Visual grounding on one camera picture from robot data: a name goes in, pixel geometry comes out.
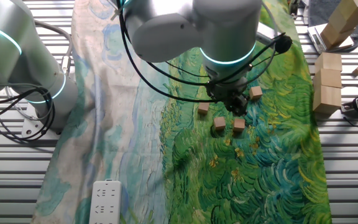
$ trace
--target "fabric cloth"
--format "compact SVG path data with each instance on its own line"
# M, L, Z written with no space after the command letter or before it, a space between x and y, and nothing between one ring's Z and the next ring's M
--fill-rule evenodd
M310 0L309 26L328 23L329 17L340 2L341 0ZM358 41L358 25L351 37L355 42Z
M88 224L93 182L104 179L125 187L121 223L331 223L308 64L287 0L265 2L294 44L249 86L260 85L264 94L249 104L246 130L233 135L234 117L222 103L211 104L200 117L197 104L168 99L140 81L118 20L110 20L114 8L108 0L75 1L79 98L53 153L32 223ZM261 22L272 26L264 9ZM256 51L262 47L258 43ZM168 80L135 61L161 90L208 98L205 88ZM199 49L171 63L206 75ZM206 82L166 64L159 67ZM211 129L219 116L226 120L223 133Z

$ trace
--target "black cable bundle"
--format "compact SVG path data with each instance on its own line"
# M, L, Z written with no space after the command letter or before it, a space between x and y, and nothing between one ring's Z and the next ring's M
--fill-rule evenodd
M14 102L12 102L7 108L3 109L0 112L0 115L2 115L3 113L7 112L9 109L11 109L14 105L18 104L18 102L20 102L20 100L23 100L25 97L29 96L32 93L38 92L40 93L44 100L45 100L45 104L47 105L47 109L48 109L48 115L46 117L46 121L44 122L44 125L41 127L41 129L39 131L37 131L35 134L26 137L26 138L22 138L19 137L17 135L15 135L12 131L9 130L9 128L4 124L4 122L2 121L2 119L0 118L0 124L2 125L2 127L6 130L7 134L2 131L0 129L0 134L2 134L3 136L5 136L6 138L19 143L19 144L23 144L25 142L32 142L32 141L36 141L38 139L40 139L42 136L44 136L47 131L50 129L54 119L55 119L55 106L53 105L52 102L52 97L50 95L50 93L48 92L47 89L44 88L34 88L32 90L26 91L20 95L14 96L12 98L6 99L6 100L1 100L1 103L8 103L10 101L15 100Z

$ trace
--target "white power strip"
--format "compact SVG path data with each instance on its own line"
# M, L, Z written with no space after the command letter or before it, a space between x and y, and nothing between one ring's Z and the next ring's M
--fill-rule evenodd
M120 181L93 183L89 224L119 224L121 206Z

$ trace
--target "stacked wooden blocks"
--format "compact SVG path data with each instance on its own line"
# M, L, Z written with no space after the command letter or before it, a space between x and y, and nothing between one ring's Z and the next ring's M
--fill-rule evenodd
M342 0L321 33L327 49L343 43L358 25L358 0Z
M313 111L333 114L341 108L342 57L339 54L322 53L314 67Z

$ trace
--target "gray robot arm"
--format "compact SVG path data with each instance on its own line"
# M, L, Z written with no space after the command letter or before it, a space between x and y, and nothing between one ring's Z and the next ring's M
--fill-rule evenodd
M18 93L33 88L18 85L23 83L47 89L56 108L52 129L63 129L78 90L40 40L32 14L21 0L0 0L0 90L8 83ZM40 94L26 99L39 117L48 113Z
M277 26L273 30L259 23L262 4L261 0L128 0L120 23L136 54L148 62L164 62L199 47L210 77L208 95L243 115L247 99L242 92L249 83L245 75L252 68L256 41L269 47L278 41L272 40L279 34Z

